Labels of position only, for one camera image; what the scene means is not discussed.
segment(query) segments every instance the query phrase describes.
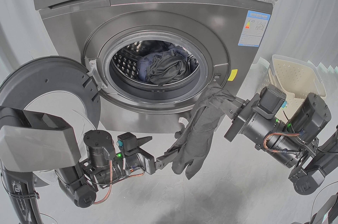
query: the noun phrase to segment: beige basket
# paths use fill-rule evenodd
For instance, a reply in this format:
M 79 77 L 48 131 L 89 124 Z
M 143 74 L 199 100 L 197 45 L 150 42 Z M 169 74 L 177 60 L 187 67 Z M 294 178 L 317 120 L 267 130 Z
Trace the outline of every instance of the beige basket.
M 288 106 L 284 111 L 288 118 L 294 115 L 310 92 L 326 98 L 324 84 L 315 66 L 294 58 L 276 54 L 272 56 L 258 92 L 270 83 L 286 93 Z M 276 117 L 286 122 L 282 109 L 277 112 Z

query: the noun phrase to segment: washing machine door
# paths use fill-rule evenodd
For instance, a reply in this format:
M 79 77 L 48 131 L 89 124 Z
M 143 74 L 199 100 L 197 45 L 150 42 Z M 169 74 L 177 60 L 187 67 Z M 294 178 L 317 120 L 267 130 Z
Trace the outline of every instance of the washing machine door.
M 65 57 L 42 57 L 22 65 L 0 86 L 0 106 L 45 112 L 62 117 L 74 129 L 81 153 L 87 158 L 83 135 L 97 129 L 101 101 L 88 70 Z M 35 187 L 58 186 L 54 170 L 35 171 Z
M 100 97 L 95 82 L 87 72 L 80 63 L 65 57 L 32 60 L 10 74 L 1 84 L 0 105 L 22 110 L 36 110 L 34 101 L 47 110 L 59 105 L 58 116 L 62 116 L 63 111 L 76 110 L 77 113 L 84 113 L 84 119 L 97 128 L 101 111 Z M 77 107 L 70 107 L 70 99 L 78 100 Z

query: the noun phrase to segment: washing machine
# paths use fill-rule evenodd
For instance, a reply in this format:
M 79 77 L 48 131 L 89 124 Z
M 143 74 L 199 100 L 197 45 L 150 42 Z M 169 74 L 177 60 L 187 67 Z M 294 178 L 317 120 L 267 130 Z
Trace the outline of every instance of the washing machine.
M 34 0 L 60 56 L 35 67 L 46 71 L 61 64 L 55 73 L 78 64 L 58 89 L 71 90 L 72 79 L 80 84 L 74 94 L 95 124 L 100 119 L 108 130 L 174 133 L 210 82 L 237 94 L 276 1 Z M 162 85 L 139 78 L 137 61 L 159 43 L 185 50 L 188 76 Z M 39 88 L 48 80 L 41 79 Z

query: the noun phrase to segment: laundry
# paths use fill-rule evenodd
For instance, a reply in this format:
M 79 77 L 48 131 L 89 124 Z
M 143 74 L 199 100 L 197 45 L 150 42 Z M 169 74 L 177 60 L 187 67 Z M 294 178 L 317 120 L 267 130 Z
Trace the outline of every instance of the laundry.
M 190 75 L 188 53 L 180 46 L 150 53 L 137 61 L 139 79 L 156 85 L 180 81 Z

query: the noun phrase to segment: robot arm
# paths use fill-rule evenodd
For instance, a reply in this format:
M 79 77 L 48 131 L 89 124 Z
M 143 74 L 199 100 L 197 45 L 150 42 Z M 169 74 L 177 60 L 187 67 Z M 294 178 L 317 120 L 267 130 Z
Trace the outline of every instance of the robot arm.
M 79 162 L 73 128 L 62 118 L 0 107 L 1 179 L 20 224 L 43 223 L 36 201 L 39 179 L 33 171 L 55 170 L 62 191 L 76 206 L 86 208 L 94 204 L 99 188 L 127 179 L 138 169 L 155 172 L 154 157 L 140 148 L 151 139 L 122 134 L 121 152 L 116 154 L 111 135 L 92 130 L 84 136 L 88 159 Z
M 241 133 L 255 143 L 257 150 L 264 150 L 288 168 L 293 167 L 289 179 L 296 192 L 308 195 L 338 166 L 337 132 L 319 148 L 317 135 L 331 119 L 325 102 L 310 93 L 294 116 L 284 123 L 275 117 L 284 101 L 285 94 L 272 85 L 246 101 L 231 96 L 227 91 L 217 91 L 217 97 L 214 94 L 209 98 L 202 95 L 201 101 L 195 105 L 196 112 L 192 113 L 190 125 L 184 129 L 186 139 L 180 140 L 184 137 L 183 131 L 179 143 L 156 160 L 140 148 L 152 137 L 136 138 L 132 133 L 122 134 L 117 141 L 121 152 L 116 154 L 108 132 L 91 130 L 83 138 L 88 158 L 82 162 L 79 162 L 74 131 L 64 120 L 45 113 L 0 107 L 3 184 L 21 224 L 42 224 L 32 171 L 55 169 L 60 188 L 75 205 L 86 208 L 94 204 L 99 188 L 127 179 L 134 171 L 142 170 L 151 175 L 175 162 L 184 150 L 182 145 L 193 136 L 188 131 L 196 130 L 202 119 L 205 120 L 204 114 L 210 116 L 211 110 L 219 109 L 222 110 L 217 112 L 219 118 L 226 114 L 233 119 L 224 136 L 227 140 L 232 141 Z M 195 116 L 198 111 L 201 111 L 199 116 Z M 313 159 L 303 167 L 309 158 Z

